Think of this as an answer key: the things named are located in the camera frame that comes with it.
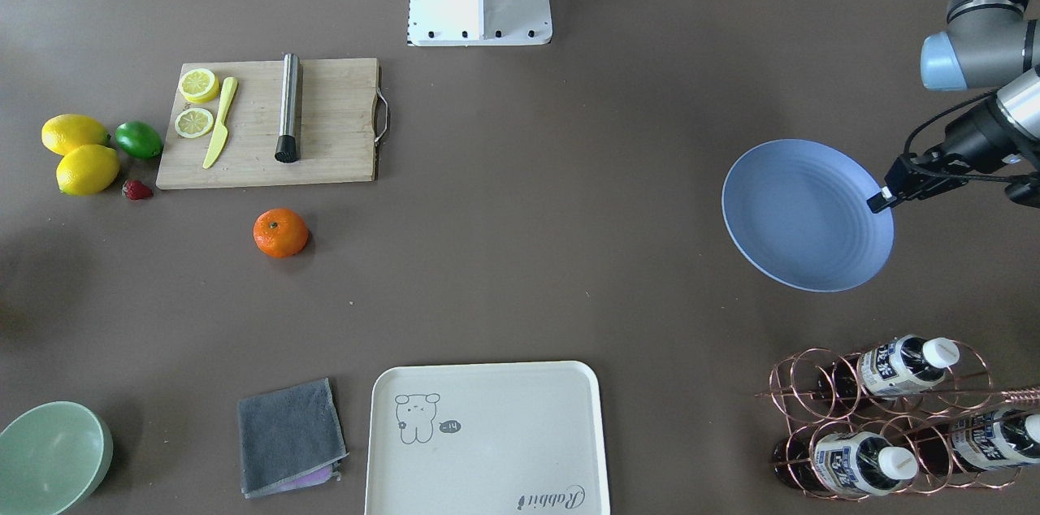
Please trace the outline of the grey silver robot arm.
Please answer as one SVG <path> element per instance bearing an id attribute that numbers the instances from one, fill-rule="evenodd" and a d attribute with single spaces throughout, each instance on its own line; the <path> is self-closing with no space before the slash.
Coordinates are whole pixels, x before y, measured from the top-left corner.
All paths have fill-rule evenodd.
<path id="1" fill-rule="evenodd" d="M 907 138 L 880 194 L 868 199 L 874 213 L 904 201 L 922 201 L 987 181 L 1004 185 L 1007 199 L 1038 206 L 1038 63 L 1036 19 L 1030 0 L 951 0 L 946 30 L 925 38 L 921 81 L 927 89 L 980 89 L 950 109 L 942 141 L 921 153 Z M 999 175 L 1022 161 L 1024 174 Z"/>

